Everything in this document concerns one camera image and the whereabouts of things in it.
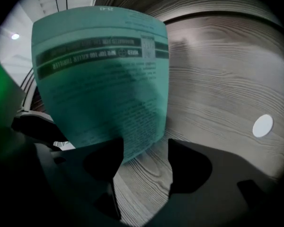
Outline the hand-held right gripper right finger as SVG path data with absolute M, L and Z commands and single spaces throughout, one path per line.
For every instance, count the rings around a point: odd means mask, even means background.
M 276 181 L 223 150 L 168 140 L 169 199 L 149 227 L 223 227 L 261 204 Z

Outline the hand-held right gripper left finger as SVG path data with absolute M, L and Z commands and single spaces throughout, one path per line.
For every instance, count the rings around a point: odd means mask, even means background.
M 50 152 L 37 144 L 38 159 L 54 194 L 58 217 L 68 227 L 122 227 L 113 178 L 124 158 L 122 138 Z

